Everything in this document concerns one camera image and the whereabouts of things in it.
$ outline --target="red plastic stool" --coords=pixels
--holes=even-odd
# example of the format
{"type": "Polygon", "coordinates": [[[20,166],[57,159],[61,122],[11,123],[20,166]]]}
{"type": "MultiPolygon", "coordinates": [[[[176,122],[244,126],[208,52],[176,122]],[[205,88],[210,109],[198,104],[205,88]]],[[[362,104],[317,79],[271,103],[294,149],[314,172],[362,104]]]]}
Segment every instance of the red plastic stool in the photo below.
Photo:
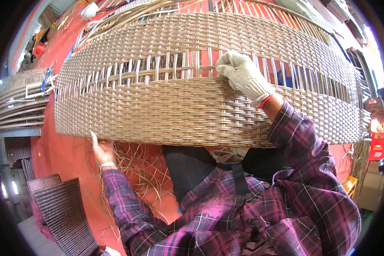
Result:
{"type": "Polygon", "coordinates": [[[383,160],[383,159],[384,159],[384,134],[372,131],[369,160],[383,160]]]}
{"type": "Polygon", "coordinates": [[[42,53],[45,51],[46,47],[46,44],[39,42],[34,48],[33,54],[40,58],[42,53]]]}

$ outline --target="white bracelet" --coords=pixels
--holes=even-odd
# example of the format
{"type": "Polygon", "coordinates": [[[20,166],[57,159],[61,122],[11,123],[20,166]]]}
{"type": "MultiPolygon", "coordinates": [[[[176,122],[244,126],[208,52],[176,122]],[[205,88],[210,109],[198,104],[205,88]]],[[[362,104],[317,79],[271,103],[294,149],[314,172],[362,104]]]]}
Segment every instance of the white bracelet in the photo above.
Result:
{"type": "Polygon", "coordinates": [[[101,165],[101,168],[102,167],[108,167],[108,166],[117,166],[117,163],[116,162],[106,162],[106,163],[103,163],[101,165]]]}

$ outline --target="blue clamp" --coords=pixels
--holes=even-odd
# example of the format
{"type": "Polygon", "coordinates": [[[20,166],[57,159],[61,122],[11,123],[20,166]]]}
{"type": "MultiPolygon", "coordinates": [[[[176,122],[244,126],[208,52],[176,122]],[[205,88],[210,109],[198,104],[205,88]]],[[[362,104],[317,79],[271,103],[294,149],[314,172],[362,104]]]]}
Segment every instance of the blue clamp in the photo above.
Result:
{"type": "Polygon", "coordinates": [[[46,84],[47,84],[46,82],[47,82],[47,79],[48,79],[50,76],[51,76],[51,74],[50,74],[50,69],[47,68],[47,73],[46,73],[46,75],[45,75],[44,80],[43,80],[42,83],[41,83],[41,86],[40,86],[40,89],[41,89],[41,92],[42,92],[42,93],[45,91],[45,86],[46,86],[46,84]]]}

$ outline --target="wicker panel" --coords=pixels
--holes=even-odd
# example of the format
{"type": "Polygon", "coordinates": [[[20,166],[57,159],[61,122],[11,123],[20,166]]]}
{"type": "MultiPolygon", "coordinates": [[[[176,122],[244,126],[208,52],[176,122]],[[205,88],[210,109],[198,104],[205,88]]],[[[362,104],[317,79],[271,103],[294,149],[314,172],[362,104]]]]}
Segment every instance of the wicker panel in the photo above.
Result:
{"type": "Polygon", "coordinates": [[[311,116],[332,144],[359,141],[369,114],[353,66],[316,38],[262,18],[230,13],[173,14],[96,38],[61,67],[56,132],[131,142],[270,147],[270,121],[216,78],[214,63],[248,54],[277,91],[311,116]],[[297,88],[278,86],[288,66],[297,88]]]}
{"type": "Polygon", "coordinates": [[[88,225],[78,178],[33,191],[33,196],[48,228],[65,254],[100,254],[88,225]]]}
{"type": "Polygon", "coordinates": [[[48,96],[26,99],[26,86],[29,95],[40,93],[40,85],[47,68],[39,68],[18,73],[3,79],[0,85],[0,129],[42,125],[48,96]]]}
{"type": "Polygon", "coordinates": [[[31,158],[30,138],[7,137],[4,138],[4,144],[9,162],[31,158]]]}
{"type": "Polygon", "coordinates": [[[33,193],[36,190],[47,188],[60,183],[61,183],[61,179],[58,173],[51,176],[27,181],[27,185],[29,186],[29,190],[31,193],[33,193]]]}
{"type": "Polygon", "coordinates": [[[21,160],[21,165],[23,167],[23,172],[26,177],[26,181],[34,180],[36,178],[36,175],[34,174],[33,161],[31,160],[31,158],[21,160]]]}

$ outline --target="black apron strap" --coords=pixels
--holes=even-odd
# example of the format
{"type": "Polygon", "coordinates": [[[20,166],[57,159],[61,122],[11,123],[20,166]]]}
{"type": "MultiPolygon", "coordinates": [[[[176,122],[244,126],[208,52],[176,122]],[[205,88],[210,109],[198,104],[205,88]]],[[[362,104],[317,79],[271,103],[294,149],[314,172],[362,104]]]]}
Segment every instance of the black apron strap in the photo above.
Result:
{"type": "Polygon", "coordinates": [[[233,181],[235,182],[235,189],[237,195],[245,195],[249,193],[246,179],[244,177],[243,167],[240,163],[232,165],[233,181]]]}

